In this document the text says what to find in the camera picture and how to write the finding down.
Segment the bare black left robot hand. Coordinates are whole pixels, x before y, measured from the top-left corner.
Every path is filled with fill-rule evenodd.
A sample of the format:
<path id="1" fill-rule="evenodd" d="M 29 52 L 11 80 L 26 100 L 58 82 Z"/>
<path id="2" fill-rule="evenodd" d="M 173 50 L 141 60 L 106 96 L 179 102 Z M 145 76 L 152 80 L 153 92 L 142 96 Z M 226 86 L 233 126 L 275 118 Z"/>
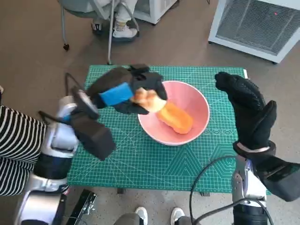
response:
<path id="1" fill-rule="evenodd" d="M 144 88 L 156 91 L 161 99 L 167 100 L 162 80 L 160 74 L 151 72 L 145 64 L 134 64 L 129 68 L 115 67 L 99 77 L 87 89 L 87 95 L 99 109 L 112 106 L 120 113 L 147 115 L 149 111 L 130 99 L 138 88 Z"/>

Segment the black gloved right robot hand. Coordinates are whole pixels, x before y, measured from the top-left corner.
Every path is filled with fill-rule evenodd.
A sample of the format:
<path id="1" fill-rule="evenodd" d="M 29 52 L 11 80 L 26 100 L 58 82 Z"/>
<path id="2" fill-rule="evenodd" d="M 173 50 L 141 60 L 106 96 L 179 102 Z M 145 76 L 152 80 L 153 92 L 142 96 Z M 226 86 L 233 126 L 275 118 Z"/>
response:
<path id="1" fill-rule="evenodd" d="M 231 102 L 238 142 L 249 150 L 270 146 L 270 132 L 277 117 L 276 101 L 265 103 L 259 88 L 239 75 L 219 72 L 216 88 L 224 91 Z"/>

